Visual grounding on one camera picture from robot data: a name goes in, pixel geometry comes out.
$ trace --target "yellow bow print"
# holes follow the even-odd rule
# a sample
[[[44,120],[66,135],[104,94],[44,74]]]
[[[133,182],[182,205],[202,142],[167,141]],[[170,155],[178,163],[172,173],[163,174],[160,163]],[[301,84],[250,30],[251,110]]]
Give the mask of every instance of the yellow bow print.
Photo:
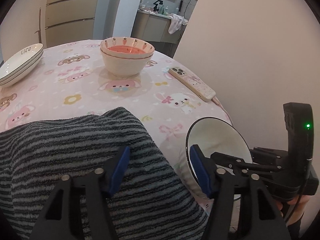
[[[155,83],[156,86],[161,86],[161,85],[167,85],[168,83],[166,81],[162,82],[162,83]]]

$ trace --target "phone case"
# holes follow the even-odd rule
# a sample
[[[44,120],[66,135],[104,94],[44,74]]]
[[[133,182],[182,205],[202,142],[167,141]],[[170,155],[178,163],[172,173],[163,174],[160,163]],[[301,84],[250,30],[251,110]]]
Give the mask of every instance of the phone case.
[[[209,102],[216,95],[216,92],[213,89],[206,85],[198,76],[196,76],[196,74],[186,68],[172,67],[168,72],[204,102]]]

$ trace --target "cartoon tablecloth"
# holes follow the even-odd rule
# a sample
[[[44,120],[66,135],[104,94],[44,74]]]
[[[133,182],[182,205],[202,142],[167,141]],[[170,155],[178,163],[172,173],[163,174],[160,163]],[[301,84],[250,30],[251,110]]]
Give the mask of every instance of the cartoon tablecloth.
[[[172,77],[168,69],[182,65],[159,52],[135,76],[112,75],[104,66],[100,42],[45,49],[30,74],[0,92],[0,132],[32,121],[101,115],[123,106],[140,119],[179,174],[178,156],[185,153],[193,122],[206,116],[230,122],[228,116]]]

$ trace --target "hanging towel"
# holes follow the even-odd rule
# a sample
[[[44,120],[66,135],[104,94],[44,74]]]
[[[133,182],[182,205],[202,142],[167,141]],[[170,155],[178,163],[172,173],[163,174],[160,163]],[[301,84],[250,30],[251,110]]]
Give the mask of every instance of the hanging towel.
[[[105,114],[36,121],[0,133],[0,208],[23,240],[57,180],[102,167],[121,146],[131,149],[120,190],[108,199],[121,240],[200,240],[205,211],[142,123],[123,107]],[[85,199],[85,239],[90,239]]]
[[[181,30],[182,25],[188,24],[188,20],[186,20],[183,16],[172,13],[168,15],[168,17],[171,18],[171,24],[169,27],[170,34],[174,34],[177,30]]]

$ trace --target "human hand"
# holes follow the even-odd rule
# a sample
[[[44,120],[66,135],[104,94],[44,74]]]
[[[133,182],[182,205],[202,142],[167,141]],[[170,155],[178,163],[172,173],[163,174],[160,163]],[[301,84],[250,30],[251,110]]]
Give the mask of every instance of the human hand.
[[[297,203],[299,196],[295,196],[295,198],[291,201],[288,202],[289,205],[295,205]],[[307,195],[303,195],[300,199],[300,202],[296,208],[296,210],[294,211],[294,213],[292,214],[292,216],[290,217],[289,221],[287,222],[287,225],[292,225],[295,222],[297,222],[303,215],[304,213],[304,209],[308,203],[308,201],[310,200],[311,196],[307,196]],[[276,206],[277,208],[281,211],[283,208],[283,205],[280,201],[276,200]]]

